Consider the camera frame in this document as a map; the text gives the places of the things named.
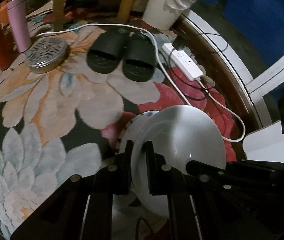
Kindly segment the black slipper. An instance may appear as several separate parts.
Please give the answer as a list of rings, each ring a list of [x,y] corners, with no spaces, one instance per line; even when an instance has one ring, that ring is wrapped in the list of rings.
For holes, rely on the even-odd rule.
[[[147,82],[152,78],[155,68],[156,51],[152,41],[144,34],[133,34],[124,53],[123,74],[132,81]]]
[[[99,35],[86,54],[87,65],[100,74],[113,72],[123,58],[129,31],[110,29]]]

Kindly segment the black slipper left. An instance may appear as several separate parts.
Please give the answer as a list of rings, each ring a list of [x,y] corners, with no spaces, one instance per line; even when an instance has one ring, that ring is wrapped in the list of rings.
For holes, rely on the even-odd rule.
[[[100,74],[113,72],[123,58],[129,31],[110,29],[99,35],[86,54],[87,65]]]

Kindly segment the white trash bin with liner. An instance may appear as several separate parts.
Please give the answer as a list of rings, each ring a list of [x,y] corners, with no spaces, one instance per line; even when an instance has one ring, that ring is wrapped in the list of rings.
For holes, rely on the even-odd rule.
[[[142,20],[159,30],[169,30],[196,0],[148,0]]]

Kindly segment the round metal perforated tin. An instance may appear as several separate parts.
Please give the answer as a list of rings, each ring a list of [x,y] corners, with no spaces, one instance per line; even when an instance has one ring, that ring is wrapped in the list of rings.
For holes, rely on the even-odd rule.
[[[24,63],[35,74],[44,74],[58,67],[67,52],[67,42],[59,37],[44,37],[26,51]]]

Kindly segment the pink thermos bottle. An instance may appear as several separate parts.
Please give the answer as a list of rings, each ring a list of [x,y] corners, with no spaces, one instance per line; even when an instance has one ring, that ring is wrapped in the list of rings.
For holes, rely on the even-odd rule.
[[[26,20],[25,0],[11,0],[7,3],[7,12],[18,51],[23,53],[31,46],[31,38]]]

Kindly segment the small bear plate lovable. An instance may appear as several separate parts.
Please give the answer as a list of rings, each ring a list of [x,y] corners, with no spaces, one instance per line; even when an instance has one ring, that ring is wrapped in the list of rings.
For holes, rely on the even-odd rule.
[[[115,162],[119,162],[126,158],[124,152],[127,141],[130,140],[132,142],[135,142],[142,128],[145,126],[145,124],[150,120],[150,118],[152,118],[158,112],[159,111],[146,111],[144,113],[135,116],[126,124],[126,126],[121,131],[117,139],[115,147],[116,149]]]

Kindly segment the white bowl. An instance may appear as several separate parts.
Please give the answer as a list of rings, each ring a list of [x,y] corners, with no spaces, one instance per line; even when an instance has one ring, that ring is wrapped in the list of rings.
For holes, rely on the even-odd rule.
[[[176,105],[161,110],[148,120],[135,141],[131,155],[131,176],[135,194],[152,213],[167,218],[166,196],[152,196],[147,183],[146,158],[142,145],[153,143],[154,151],[186,174],[190,160],[225,169],[226,149],[222,135],[213,120],[200,109]]]

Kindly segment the black slipper right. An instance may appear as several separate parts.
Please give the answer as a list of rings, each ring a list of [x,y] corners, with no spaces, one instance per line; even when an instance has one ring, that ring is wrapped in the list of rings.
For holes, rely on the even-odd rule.
[[[155,68],[156,51],[152,41],[144,34],[133,34],[124,53],[123,74],[132,81],[147,82],[152,78]]]

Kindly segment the white power strip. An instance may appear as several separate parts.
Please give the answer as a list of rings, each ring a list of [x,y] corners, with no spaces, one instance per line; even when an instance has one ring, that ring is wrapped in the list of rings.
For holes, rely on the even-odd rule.
[[[171,43],[164,43],[162,49],[190,81],[200,79],[204,75],[184,50],[176,50]]]

